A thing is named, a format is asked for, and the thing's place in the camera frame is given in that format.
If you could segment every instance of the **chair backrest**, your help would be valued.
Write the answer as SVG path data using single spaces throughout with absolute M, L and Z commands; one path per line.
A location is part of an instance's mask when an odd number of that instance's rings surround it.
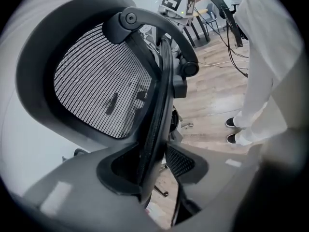
M 216 15 L 216 13 L 215 13 L 215 11 L 214 11 L 214 5 L 213 5 L 213 3 L 211 2 L 211 3 L 209 3 L 209 4 L 207 4 L 207 14 L 212 18 L 212 19 L 217 19 L 217 15 Z

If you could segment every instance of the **table leg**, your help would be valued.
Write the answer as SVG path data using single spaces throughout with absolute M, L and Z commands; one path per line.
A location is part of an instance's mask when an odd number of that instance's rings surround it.
M 192 45 L 193 47 L 195 47 L 195 44 L 194 44 L 194 42 L 193 42 L 193 40 L 192 40 L 191 35 L 190 35 L 189 32 L 188 32 L 188 29 L 187 29 L 186 27 L 184 27 L 183 30 L 184 30 L 185 34 L 188 36 L 189 41 L 191 42 L 191 45 Z
M 208 35 L 208 37 L 209 37 L 207 24 L 205 24 L 205 28 L 206 28 L 206 31 L 207 31 L 207 35 Z
M 195 35 L 197 36 L 197 39 L 199 40 L 199 39 L 200 39 L 200 37 L 199 37 L 199 35 L 198 35 L 198 33 L 197 33 L 196 28 L 195 28 L 195 27 L 194 27 L 194 25 L 193 25 L 193 22 L 191 22 L 191 27 L 192 27 L 192 29 L 193 29 L 193 31 L 194 31 L 194 33 L 195 33 Z

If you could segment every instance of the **wooden floor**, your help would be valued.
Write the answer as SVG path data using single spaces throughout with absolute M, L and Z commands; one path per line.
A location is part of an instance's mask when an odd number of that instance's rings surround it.
M 222 32 L 222 37 L 227 42 L 226 32 Z M 174 105 L 183 118 L 182 123 L 194 124 L 193 127 L 182 128 L 183 143 L 210 150 L 246 154 L 249 146 L 229 145 L 226 142 L 226 136 L 234 130 L 227 128 L 225 121 L 240 110 L 247 78 L 232 66 L 227 47 L 220 37 L 211 33 L 210 38 L 208 45 L 196 49 L 200 70 L 196 76 L 187 78 L 187 97 L 174 100 Z M 244 47 L 232 49 L 248 56 L 248 42 L 243 43 Z M 247 58 L 233 55 L 233 59 L 239 68 L 248 68 Z M 150 212 L 150 216 L 162 228 L 167 229 L 174 212 L 178 186 L 170 170 L 162 172 L 157 182 L 169 192 L 169 196 L 164 198 L 153 191 L 150 206 L 155 212 Z

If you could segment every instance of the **chair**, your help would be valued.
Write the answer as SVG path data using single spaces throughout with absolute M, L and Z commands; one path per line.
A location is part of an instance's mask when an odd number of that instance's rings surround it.
M 217 25 L 217 29 L 218 29 L 218 32 L 219 31 L 219 27 L 218 27 L 218 23 L 217 23 L 217 15 L 214 11 L 214 4 L 213 3 L 209 3 L 207 5 L 207 12 L 206 12 L 208 15 L 209 15 L 209 18 L 206 18 L 203 23 L 206 25 L 206 30 L 207 30 L 207 33 L 208 33 L 208 28 L 207 28 L 207 24 L 211 24 L 211 26 L 213 27 L 212 23 L 215 22 L 216 25 Z

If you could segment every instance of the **black cable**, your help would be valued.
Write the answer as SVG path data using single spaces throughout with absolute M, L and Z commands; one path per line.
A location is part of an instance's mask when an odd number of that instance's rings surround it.
M 204 65 L 205 67 L 218 67 L 218 68 L 235 68 L 235 66 L 220 66 L 220 65 L 209 65 L 209 64 L 205 64 L 205 63 L 202 63 L 202 62 L 198 62 L 199 64 L 202 64 Z M 241 68 L 241 67 L 238 67 L 238 69 L 241 69 L 241 70 L 248 70 L 248 68 Z
M 198 15 L 204 19 L 204 21 L 208 24 L 208 26 L 210 26 L 211 29 L 212 29 L 216 34 L 218 34 L 218 35 L 220 36 L 221 40 L 222 40 L 223 43 L 226 45 L 226 47 L 228 47 L 227 44 L 225 43 L 224 39 L 222 38 L 221 34 L 220 34 L 219 32 L 217 32 L 217 31 L 206 21 L 206 19 L 198 12 L 198 10 L 197 10 L 196 7 L 194 7 L 194 9 L 195 9 L 195 11 L 198 13 Z M 242 57 L 242 58 L 249 58 L 249 57 L 247 57 L 247 56 L 244 56 L 244 55 L 242 55 L 242 54 L 239 54 L 239 53 L 234 52 L 233 49 L 231 49 L 231 51 L 232 51 L 236 56 L 239 56 L 239 57 Z
M 244 75 L 245 77 L 248 77 L 248 74 L 242 72 L 242 71 L 237 67 L 237 65 L 236 65 L 235 62 L 234 62 L 234 59 L 233 59 L 233 56 L 232 56 L 232 52 L 233 52 L 235 55 L 239 56 L 239 57 L 243 57 L 243 58 L 249 58 L 249 57 L 246 57 L 246 56 L 243 56 L 243 55 L 241 55 L 241 54 L 238 54 L 238 53 L 234 52 L 234 51 L 231 49 L 231 47 L 230 47 L 230 39 L 229 39 L 229 37 L 228 37 L 228 29 L 229 29 L 228 23 L 226 22 L 226 35 L 227 35 L 227 44 L 226 44 L 225 41 L 223 40 L 221 34 L 220 34 L 219 32 L 217 32 L 217 31 L 205 20 L 205 18 L 197 11 L 197 8 L 196 8 L 196 7 L 194 7 L 194 9 L 195 9 L 195 11 L 198 13 L 198 15 L 201 16 L 201 17 L 204 19 L 204 21 L 212 28 L 212 30 L 213 30 L 214 32 L 216 32 L 216 33 L 220 36 L 221 40 L 223 41 L 223 43 L 226 45 L 226 47 L 227 47 L 227 49 L 228 49 L 228 55 L 229 55 L 229 57 L 230 57 L 230 60 L 231 60 L 231 62 L 232 62 L 232 64 L 233 64 L 233 66 L 236 68 L 236 70 L 238 70 L 238 71 L 239 71 L 242 75 Z
M 228 29 L 229 29 L 229 26 L 228 26 L 228 23 L 226 23 L 227 48 L 228 48 L 228 54 L 229 54 L 229 56 L 230 56 L 231 62 L 232 62 L 232 64 L 234 65 L 234 67 L 235 67 L 241 74 L 243 74 L 245 77 L 248 78 L 248 74 L 242 72 L 242 71 L 237 67 L 236 63 L 234 62 L 234 59 L 233 59 L 233 56 L 232 56 L 232 53 L 231 53 L 230 39 L 229 39 L 229 37 L 228 37 Z

